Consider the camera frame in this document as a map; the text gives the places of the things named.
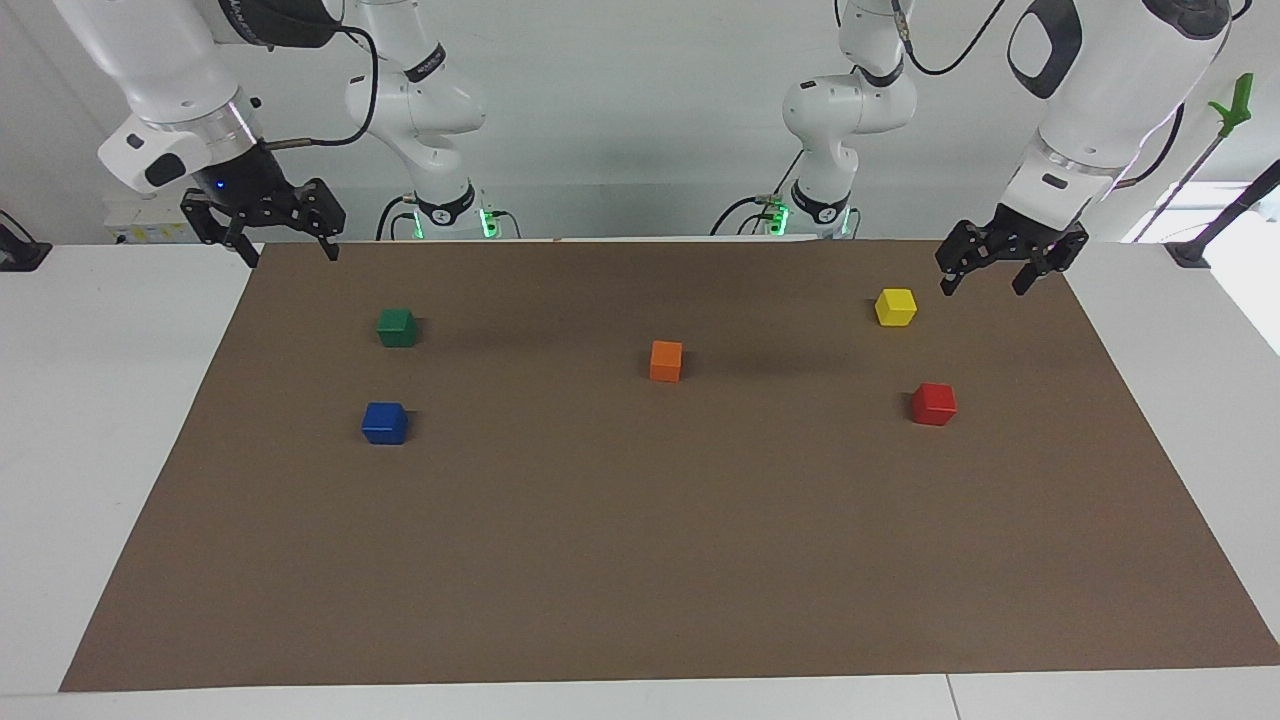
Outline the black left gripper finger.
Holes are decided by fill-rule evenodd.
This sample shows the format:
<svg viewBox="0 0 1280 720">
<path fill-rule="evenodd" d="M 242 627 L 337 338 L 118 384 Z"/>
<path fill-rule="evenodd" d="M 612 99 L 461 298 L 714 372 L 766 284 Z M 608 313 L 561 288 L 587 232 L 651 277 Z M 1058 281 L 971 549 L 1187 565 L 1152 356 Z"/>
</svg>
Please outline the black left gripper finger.
<svg viewBox="0 0 1280 720">
<path fill-rule="evenodd" d="M 964 277 L 993 263 L 988 231 L 970 220 L 960 220 L 936 250 L 936 263 L 942 273 L 940 288 L 954 296 Z"/>
<path fill-rule="evenodd" d="M 1071 225 L 1047 249 L 1033 249 L 1027 264 L 1012 279 L 1014 293 L 1024 296 L 1039 278 L 1065 273 L 1088 240 L 1089 234 L 1083 225 Z"/>
</svg>

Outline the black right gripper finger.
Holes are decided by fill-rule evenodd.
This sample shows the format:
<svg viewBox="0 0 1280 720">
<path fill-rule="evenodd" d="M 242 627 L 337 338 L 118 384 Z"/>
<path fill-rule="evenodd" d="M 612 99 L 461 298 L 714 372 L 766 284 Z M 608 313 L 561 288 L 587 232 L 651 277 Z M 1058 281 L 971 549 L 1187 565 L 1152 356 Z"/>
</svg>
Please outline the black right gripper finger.
<svg viewBox="0 0 1280 720">
<path fill-rule="evenodd" d="M 229 224 L 220 223 L 214 215 L 212 201 L 204 191 L 187 190 L 180 200 L 180 210 L 201 243 L 236 252 L 250 269 L 259 265 L 259 250 L 244 236 L 242 219 L 236 217 Z"/>
<path fill-rule="evenodd" d="M 340 249 L 334 238 L 346 228 L 346 210 L 339 200 L 320 178 L 296 186 L 292 195 L 291 228 L 314 237 L 328 260 L 335 263 Z"/>
</svg>

